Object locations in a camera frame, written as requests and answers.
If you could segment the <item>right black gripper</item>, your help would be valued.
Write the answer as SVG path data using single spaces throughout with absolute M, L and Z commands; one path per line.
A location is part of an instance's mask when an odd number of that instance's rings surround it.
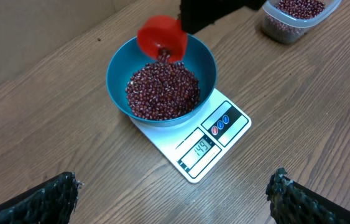
M 244 6 L 258 11 L 265 2 L 266 0 L 181 0 L 178 18 L 182 31 L 196 34 Z

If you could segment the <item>red scoop with blue handle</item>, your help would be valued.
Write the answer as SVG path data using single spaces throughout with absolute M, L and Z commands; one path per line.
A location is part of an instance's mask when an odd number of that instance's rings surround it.
M 188 43 L 188 34 L 182 30 L 178 19 L 166 15 L 152 16 L 137 31 L 137 44 L 150 58 L 158 59 L 159 50 L 170 52 L 170 62 L 183 59 Z

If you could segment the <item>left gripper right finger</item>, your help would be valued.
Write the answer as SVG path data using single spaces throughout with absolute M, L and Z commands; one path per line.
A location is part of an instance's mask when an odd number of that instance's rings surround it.
M 287 177 L 281 167 L 270 177 L 265 194 L 278 224 L 350 224 L 350 211 Z

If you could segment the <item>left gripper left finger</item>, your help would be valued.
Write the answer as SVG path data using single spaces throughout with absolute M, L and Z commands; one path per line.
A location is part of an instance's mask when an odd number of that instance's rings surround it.
M 68 224 L 82 186 L 75 173 L 62 172 L 0 204 L 0 224 Z

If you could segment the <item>red beans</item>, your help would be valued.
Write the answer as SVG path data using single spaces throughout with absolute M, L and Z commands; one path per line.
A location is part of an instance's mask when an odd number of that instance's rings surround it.
M 174 119 L 193 111 L 200 101 L 195 73 L 181 60 L 170 62 L 169 58 L 170 52 L 160 49 L 158 59 L 151 58 L 152 63 L 132 75 L 126 87 L 126 98 L 137 117 L 159 121 Z

